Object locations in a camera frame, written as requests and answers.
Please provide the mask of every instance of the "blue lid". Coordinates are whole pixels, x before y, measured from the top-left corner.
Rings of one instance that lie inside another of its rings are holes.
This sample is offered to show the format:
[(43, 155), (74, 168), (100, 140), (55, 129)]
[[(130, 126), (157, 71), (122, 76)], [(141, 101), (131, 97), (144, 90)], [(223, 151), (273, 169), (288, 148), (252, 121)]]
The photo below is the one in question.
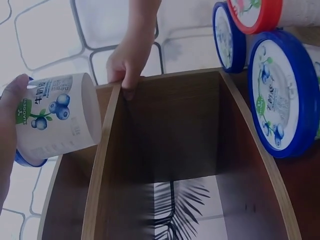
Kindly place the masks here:
[(42, 167), (47, 162), (47, 160), (48, 159), (46, 158), (39, 165), (32, 165), (31, 163), (27, 162), (27, 160), (24, 159), (24, 157), (20, 154), (18, 150), (15, 151), (14, 161), (24, 167), (39, 168), (39, 167)]
[(214, 5), (212, 23), (215, 48), (222, 68), (227, 73), (242, 72), (247, 58), (246, 35), (236, 26), (226, 2)]
[(320, 90), (313, 60), (283, 30), (258, 34), (250, 50), (251, 113), (265, 149), (276, 158), (297, 157), (311, 146), (320, 122)]

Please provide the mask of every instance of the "wooden box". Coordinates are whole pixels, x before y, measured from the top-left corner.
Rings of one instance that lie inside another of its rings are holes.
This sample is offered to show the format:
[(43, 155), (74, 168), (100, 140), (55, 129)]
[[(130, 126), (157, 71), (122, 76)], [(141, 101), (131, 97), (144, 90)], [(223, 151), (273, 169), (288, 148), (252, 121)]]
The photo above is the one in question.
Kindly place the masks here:
[[(38, 239), (152, 240), (153, 183), (211, 175), (229, 240), (320, 239), (320, 180), (297, 170), (314, 175), (319, 154), (286, 166), (265, 151), (245, 71), (146, 78), (130, 102), (119, 84), (99, 86), (97, 94), (101, 143), (59, 159)], [(303, 192), (294, 175), (305, 178)], [(305, 205), (315, 213), (303, 212)]]

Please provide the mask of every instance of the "yogurt cup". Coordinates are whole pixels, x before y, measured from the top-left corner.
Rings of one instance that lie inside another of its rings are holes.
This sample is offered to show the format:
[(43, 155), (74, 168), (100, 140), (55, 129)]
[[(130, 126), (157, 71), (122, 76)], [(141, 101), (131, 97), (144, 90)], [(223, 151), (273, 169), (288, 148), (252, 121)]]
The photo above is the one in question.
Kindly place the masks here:
[(247, 40), (235, 25), (226, 2), (217, 2), (212, 14), (215, 48), (223, 70), (240, 73), (247, 63)]
[(248, 67), (251, 112), (265, 149), (295, 157), (320, 138), (320, 47), (283, 30), (256, 36)]
[(15, 161), (23, 166), (41, 167), (101, 140), (98, 97), (87, 73), (30, 81), (15, 117)]
[(319, 0), (227, 0), (235, 24), (245, 34), (278, 27), (320, 26)]

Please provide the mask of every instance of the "red lid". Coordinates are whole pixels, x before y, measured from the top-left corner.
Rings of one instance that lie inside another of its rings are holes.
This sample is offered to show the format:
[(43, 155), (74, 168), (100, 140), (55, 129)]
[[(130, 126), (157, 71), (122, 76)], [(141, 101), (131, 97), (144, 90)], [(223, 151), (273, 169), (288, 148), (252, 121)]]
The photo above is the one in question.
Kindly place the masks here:
[(236, 26), (245, 34), (274, 30), (281, 17), (283, 0), (227, 0)]

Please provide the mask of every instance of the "tiled floor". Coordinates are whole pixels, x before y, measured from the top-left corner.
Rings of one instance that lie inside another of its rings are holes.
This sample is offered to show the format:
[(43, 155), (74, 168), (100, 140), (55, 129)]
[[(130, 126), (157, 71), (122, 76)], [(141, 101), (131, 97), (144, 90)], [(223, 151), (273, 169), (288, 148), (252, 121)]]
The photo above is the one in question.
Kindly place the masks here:
[(174, 203), (169, 182), (156, 183), (154, 191), (155, 219), (174, 209), (169, 221), (155, 227), (156, 240), (228, 240), (215, 176), (174, 182)]
[[(106, 61), (125, 34), (128, 2), (0, 0), (0, 93), (21, 73), (40, 79), (87, 72), (95, 84), (106, 84)], [(142, 75), (219, 67), (211, 27), (215, 2), (162, 1), (155, 43)], [(0, 216), (0, 239), (37, 239), (55, 164), (54, 158), (42, 168), (14, 164), (9, 195)], [(214, 239), (224, 240), (225, 235), (220, 234), (224, 230), (221, 207), (216, 207), (217, 184), (206, 181), (203, 184), (210, 196), (198, 206), (202, 216), (197, 216), (197, 239), (209, 239), (212, 233), (217, 234)]]

